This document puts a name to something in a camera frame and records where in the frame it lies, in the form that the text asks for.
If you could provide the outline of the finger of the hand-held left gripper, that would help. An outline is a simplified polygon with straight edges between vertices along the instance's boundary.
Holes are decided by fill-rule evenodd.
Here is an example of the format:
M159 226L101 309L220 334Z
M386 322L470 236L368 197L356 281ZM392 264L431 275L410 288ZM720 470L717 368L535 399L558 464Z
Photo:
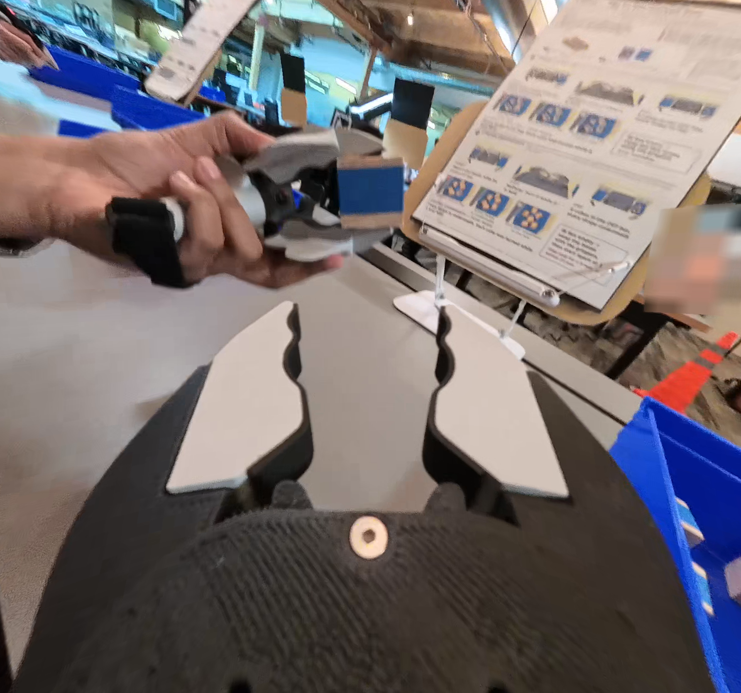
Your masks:
M292 132L246 160L242 170L284 185L298 180L305 169L324 169L346 156L378 155L382 149L382 138L353 128Z
M298 263L362 255L391 237L394 230L394 215L347 216L330 224L294 216L281 223L267 220L262 227L265 247Z

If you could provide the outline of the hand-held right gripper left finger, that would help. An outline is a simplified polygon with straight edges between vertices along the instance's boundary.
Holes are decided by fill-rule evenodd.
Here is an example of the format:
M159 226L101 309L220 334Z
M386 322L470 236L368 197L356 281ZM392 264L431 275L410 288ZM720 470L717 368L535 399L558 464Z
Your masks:
M306 392L299 382L299 307L282 302L214 357L181 438L169 494L237 488L271 500L313 458Z

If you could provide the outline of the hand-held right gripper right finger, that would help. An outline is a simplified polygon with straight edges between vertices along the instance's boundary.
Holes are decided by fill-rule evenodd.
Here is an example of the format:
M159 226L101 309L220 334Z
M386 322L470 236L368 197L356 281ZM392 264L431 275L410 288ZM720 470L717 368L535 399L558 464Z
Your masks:
M511 512L510 495L567 500L523 347L455 305L440 309L436 343L422 446L431 479L457 485L483 514Z

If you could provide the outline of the grey desk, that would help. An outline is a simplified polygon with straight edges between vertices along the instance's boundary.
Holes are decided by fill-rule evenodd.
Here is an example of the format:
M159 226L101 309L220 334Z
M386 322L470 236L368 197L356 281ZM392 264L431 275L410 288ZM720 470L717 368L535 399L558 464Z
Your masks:
M239 331L299 306L317 507L420 508L437 348L410 293L353 256L270 291L218 276L154 287L66 244L2 260L2 616L19 672L44 586L92 488L160 405Z

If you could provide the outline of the person's left hand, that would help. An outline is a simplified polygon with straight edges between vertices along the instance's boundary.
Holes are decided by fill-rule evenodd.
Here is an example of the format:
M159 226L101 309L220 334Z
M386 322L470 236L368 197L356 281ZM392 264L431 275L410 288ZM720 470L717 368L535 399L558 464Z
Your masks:
M227 183L216 158L251 158L273 138L234 114L156 132L108 133L66 142L71 169L56 179L49 234L81 251L116 262L104 229L106 205L115 197L172 197L186 213L179 244L184 280L198 284L228 275L264 288L283 288L339 269L341 256L301 263L268 251Z

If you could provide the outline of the brown rounded board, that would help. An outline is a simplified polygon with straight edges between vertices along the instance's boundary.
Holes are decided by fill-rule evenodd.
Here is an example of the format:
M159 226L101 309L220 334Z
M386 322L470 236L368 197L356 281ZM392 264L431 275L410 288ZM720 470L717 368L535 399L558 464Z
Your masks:
M401 159L410 169L421 169L428 146L428 133L399 120L389 118L383 133L382 156Z

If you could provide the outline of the orange traffic cone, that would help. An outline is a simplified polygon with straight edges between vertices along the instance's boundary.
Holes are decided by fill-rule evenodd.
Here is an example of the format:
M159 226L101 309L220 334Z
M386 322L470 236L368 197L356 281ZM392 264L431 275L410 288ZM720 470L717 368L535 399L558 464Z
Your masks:
M665 407L686 415L687 410L710 381L714 369L739 345L740 335L734 331L722 335L716 342L705 344L698 355L682 364L648 390L633 387L641 398L648 397Z

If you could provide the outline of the blue bin with tag label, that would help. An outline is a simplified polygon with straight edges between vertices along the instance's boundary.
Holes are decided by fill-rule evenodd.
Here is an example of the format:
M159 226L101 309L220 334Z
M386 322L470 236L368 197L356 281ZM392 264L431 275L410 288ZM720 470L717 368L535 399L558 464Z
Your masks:
M134 92L141 88L137 77L118 69L53 45L48 50L58 67L29 69L28 75L38 82L105 101L112 100L116 87Z

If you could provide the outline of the printed instruction sheet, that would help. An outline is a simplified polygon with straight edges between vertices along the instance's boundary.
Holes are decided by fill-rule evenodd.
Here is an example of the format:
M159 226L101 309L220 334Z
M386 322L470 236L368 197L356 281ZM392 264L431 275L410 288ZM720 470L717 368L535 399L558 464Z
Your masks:
M739 121L739 5L570 0L413 212L420 241L604 309Z

